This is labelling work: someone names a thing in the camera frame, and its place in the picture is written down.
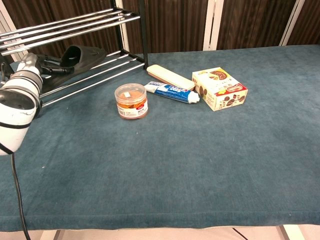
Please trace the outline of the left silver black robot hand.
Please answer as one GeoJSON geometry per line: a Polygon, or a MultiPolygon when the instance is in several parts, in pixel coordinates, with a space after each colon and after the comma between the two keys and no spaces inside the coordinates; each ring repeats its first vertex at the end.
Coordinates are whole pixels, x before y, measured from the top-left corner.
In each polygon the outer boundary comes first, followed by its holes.
{"type": "Polygon", "coordinates": [[[44,54],[25,54],[18,64],[18,71],[30,71],[39,75],[69,75],[75,71],[73,66],[60,66],[61,59],[44,54]]]}

